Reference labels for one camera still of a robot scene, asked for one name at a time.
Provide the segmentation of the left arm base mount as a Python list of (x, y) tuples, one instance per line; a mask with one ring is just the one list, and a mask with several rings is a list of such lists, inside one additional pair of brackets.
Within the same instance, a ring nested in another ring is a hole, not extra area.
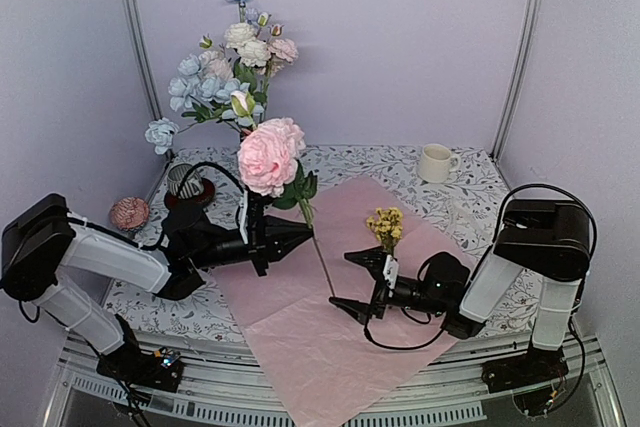
[(184, 363), (181, 360), (167, 361), (162, 356), (124, 345), (110, 354), (101, 355), (96, 371), (123, 383), (176, 393)]

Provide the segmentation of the light blue rose stem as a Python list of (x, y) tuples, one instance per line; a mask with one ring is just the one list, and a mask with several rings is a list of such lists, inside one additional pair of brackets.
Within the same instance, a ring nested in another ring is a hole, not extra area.
[(191, 119), (192, 123), (180, 127), (166, 117), (151, 121), (144, 136), (157, 155), (167, 154), (173, 148), (175, 136), (195, 125), (213, 121), (232, 125), (240, 132), (241, 128), (250, 128), (264, 111), (258, 102), (253, 108), (252, 120), (248, 114), (238, 114), (232, 105), (232, 94), (249, 94), (249, 85), (235, 76), (229, 81), (204, 78), (198, 55), (190, 54), (183, 59), (177, 71), (178, 75), (170, 80), (168, 87), (170, 108), (183, 118)]

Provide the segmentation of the yellow small flower sprig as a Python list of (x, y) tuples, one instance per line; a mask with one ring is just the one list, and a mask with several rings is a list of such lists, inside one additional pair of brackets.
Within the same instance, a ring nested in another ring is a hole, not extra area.
[(383, 251), (394, 255), (403, 235), (404, 214), (397, 207), (376, 208), (375, 214), (366, 220), (367, 228), (375, 235)]

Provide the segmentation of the pale pink rose stem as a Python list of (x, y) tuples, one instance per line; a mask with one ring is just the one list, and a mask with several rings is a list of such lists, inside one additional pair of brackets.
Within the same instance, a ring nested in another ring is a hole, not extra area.
[(224, 47), (215, 46), (208, 35), (201, 38), (199, 47), (202, 52), (198, 55), (198, 59), (204, 78), (217, 77), (223, 81), (229, 81), (234, 77), (232, 65), (226, 57)]

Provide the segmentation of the pink carnation flower stem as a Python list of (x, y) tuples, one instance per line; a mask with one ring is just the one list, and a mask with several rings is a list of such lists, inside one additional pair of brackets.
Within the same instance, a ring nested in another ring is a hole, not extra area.
[[(238, 114), (252, 120), (254, 97), (232, 94), (232, 105)], [(318, 190), (318, 177), (305, 171), (301, 155), (306, 148), (304, 131), (289, 117), (273, 118), (250, 127), (253, 133), (242, 143), (237, 154), (240, 178), (248, 189), (273, 200), (281, 210), (300, 209), (307, 226), (313, 227), (311, 199)]]

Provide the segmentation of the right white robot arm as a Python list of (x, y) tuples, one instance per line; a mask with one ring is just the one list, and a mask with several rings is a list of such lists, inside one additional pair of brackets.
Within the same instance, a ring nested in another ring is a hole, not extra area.
[(369, 302), (339, 297), (330, 303), (361, 324), (390, 307), (442, 320), (439, 332), (459, 340), (479, 334), (509, 288), (524, 271), (538, 274), (542, 287), (530, 338), (531, 350), (517, 362), (517, 374), (537, 383), (552, 371), (579, 303), (597, 245), (597, 224), (589, 208), (562, 190), (561, 199), (519, 199), (519, 186), (503, 199), (491, 243), (474, 269), (448, 252), (425, 260), (415, 277), (403, 277), (397, 260), (381, 248), (348, 252), (345, 260), (365, 268), (375, 284)]

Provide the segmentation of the pink tissue wrapping paper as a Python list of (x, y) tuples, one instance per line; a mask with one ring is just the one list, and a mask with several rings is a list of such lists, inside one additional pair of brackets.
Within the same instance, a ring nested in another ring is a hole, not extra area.
[(315, 237), (270, 265), (264, 277), (251, 263), (217, 267), (213, 277), (233, 319), (297, 426), (340, 426), (410, 380), (452, 347), (440, 323), (420, 326), (395, 309), (362, 326), (331, 305), (336, 295), (369, 300), (374, 281), (347, 252), (376, 245), (366, 220), (400, 201), (361, 176), (317, 194)]

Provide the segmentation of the white rose flower stem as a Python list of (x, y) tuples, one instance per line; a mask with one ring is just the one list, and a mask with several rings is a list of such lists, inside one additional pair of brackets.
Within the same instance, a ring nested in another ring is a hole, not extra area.
[(239, 4), (239, 21), (231, 24), (224, 32), (224, 47), (235, 53), (232, 64), (234, 76), (241, 83), (249, 85), (251, 93), (259, 93), (266, 100), (273, 67), (273, 54), (268, 43), (260, 38), (257, 19), (249, 21), (247, 9)]

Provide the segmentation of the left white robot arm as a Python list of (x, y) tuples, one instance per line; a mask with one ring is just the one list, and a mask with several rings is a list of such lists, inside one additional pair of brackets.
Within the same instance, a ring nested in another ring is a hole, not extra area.
[(148, 373), (126, 323), (99, 307), (60, 273), (73, 267), (133, 284), (156, 297), (182, 300), (203, 283), (204, 269), (249, 262), (264, 276), (313, 236), (301, 222), (267, 215), (246, 198), (238, 228), (213, 224), (201, 205), (186, 201), (170, 209), (159, 241), (143, 245), (75, 216), (64, 197), (50, 194), (2, 233), (1, 288), (31, 303), (84, 337), (128, 381)]

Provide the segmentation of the double pink rose stem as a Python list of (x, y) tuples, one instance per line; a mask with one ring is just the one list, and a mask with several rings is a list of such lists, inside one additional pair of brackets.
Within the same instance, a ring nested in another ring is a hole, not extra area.
[(261, 92), (264, 95), (263, 106), (268, 104), (268, 93), (271, 79), (284, 68), (285, 65), (293, 64), (299, 57), (299, 51), (295, 42), (283, 37), (282, 24), (272, 24), (269, 26), (269, 40), (267, 50), (270, 54), (266, 65), (261, 69), (263, 76)]

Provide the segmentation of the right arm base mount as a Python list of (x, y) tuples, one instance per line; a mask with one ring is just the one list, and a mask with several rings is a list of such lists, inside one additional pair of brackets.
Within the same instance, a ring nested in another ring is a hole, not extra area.
[(539, 383), (540, 389), (516, 393), (515, 407), (527, 417), (546, 415), (553, 407), (569, 373), (562, 353), (533, 351), (508, 358), (485, 362), (481, 379), (490, 393), (513, 391)]

